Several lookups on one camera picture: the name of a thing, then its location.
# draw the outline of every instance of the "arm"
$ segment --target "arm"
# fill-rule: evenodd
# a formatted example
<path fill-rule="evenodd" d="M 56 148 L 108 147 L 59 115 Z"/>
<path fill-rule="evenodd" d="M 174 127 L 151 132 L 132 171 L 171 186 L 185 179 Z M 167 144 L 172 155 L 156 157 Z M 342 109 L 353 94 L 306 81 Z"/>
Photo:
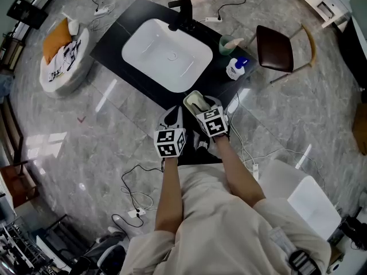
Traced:
<path fill-rule="evenodd" d="M 242 199 L 250 207 L 265 198 L 263 190 L 252 174 L 242 164 L 226 136 L 214 137 L 223 161 L 229 188 L 233 195 Z"/>
<path fill-rule="evenodd" d="M 155 230 L 176 234 L 182 222 L 182 195 L 179 185 L 177 158 L 166 158 L 161 198 L 159 199 Z"/>

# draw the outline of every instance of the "drain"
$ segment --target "drain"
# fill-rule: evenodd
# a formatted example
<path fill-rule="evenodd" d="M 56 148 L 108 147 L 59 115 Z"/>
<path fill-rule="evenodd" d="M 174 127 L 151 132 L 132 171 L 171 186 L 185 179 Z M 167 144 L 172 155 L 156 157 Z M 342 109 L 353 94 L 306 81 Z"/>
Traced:
<path fill-rule="evenodd" d="M 177 54 L 174 53 L 173 51 L 167 53 L 167 59 L 169 61 L 175 61 L 177 58 L 178 58 Z"/>

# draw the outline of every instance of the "white cloth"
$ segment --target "white cloth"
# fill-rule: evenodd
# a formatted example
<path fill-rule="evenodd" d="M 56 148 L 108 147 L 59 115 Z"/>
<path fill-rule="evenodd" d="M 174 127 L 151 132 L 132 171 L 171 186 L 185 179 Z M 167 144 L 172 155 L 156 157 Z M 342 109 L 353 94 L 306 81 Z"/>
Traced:
<path fill-rule="evenodd" d="M 291 274 L 287 256 L 269 238 L 280 226 L 325 273 L 330 246 L 285 199 L 253 208 L 229 193 L 222 164 L 179 167 L 183 222 L 176 236 L 154 231 L 131 240 L 120 275 Z"/>
<path fill-rule="evenodd" d="M 81 40 L 73 41 L 67 46 L 61 47 L 48 65 L 48 81 L 68 72 L 75 63 Z"/>

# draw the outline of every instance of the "sink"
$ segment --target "sink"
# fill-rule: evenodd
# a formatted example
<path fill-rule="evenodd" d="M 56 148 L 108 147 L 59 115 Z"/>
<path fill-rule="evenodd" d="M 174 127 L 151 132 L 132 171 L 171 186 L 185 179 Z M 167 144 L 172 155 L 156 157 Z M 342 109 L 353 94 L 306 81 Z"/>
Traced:
<path fill-rule="evenodd" d="M 189 34 L 150 19 L 125 43 L 122 58 L 169 91 L 182 93 L 194 85 L 213 52 Z"/>

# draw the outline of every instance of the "marble floor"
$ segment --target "marble floor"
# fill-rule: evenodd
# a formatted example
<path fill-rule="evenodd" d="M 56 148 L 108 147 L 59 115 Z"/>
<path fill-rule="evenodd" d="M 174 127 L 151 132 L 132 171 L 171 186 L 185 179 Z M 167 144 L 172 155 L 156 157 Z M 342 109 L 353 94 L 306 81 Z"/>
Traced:
<path fill-rule="evenodd" d="M 108 24 L 134 0 L 95 0 L 101 5 L 114 3 L 113 12 L 100 20 L 98 40 Z M 172 0 L 152 0 L 167 5 Z M 192 0 L 196 20 L 216 15 L 223 3 L 241 0 Z M 47 7 L 48 18 L 39 30 L 32 30 L 15 70 L 10 98 L 25 135 L 23 159 L 33 160 L 33 171 L 41 196 L 57 214 L 68 214 L 86 238 L 93 240 L 112 225 L 111 215 L 120 214 L 129 223 L 132 210 L 129 196 L 120 191 L 121 176 L 136 164 L 145 168 L 160 166 L 152 135 L 163 109 L 122 78 L 95 62 L 87 80 L 72 95 L 51 99 L 38 81 L 42 42 L 50 29 L 66 15 L 84 24 L 93 19 L 91 0 L 54 0 Z M 245 148 L 260 166 L 260 174 L 271 159 L 295 166 L 309 157 L 302 169 L 325 189 L 336 208 L 352 213 L 367 180 L 367 158 L 357 150 L 351 127 L 360 101 L 357 84 L 338 50 L 337 36 L 331 27 L 321 28 L 321 19 L 302 0 L 247 0 L 240 6 L 222 9 L 223 23 L 207 23 L 221 34 L 244 37 L 245 43 L 261 24 L 292 34 L 304 22 L 317 44 L 317 64 L 290 76 L 273 87 L 267 83 L 278 74 L 258 68 L 239 91 L 239 106 L 233 124 Z M 295 66 L 309 60 L 307 37 L 300 33 L 292 40 Z M 256 42 L 249 49 L 256 53 Z M 237 98 L 231 106 L 233 112 Z M 231 142 L 240 154 L 235 135 Z M 132 191 L 149 194 L 158 204 L 162 174 L 137 168 L 125 181 Z M 149 201 L 140 200 L 149 205 Z M 145 224 L 133 228 L 121 223 L 129 235 L 151 231 L 155 212 L 143 216 Z"/>

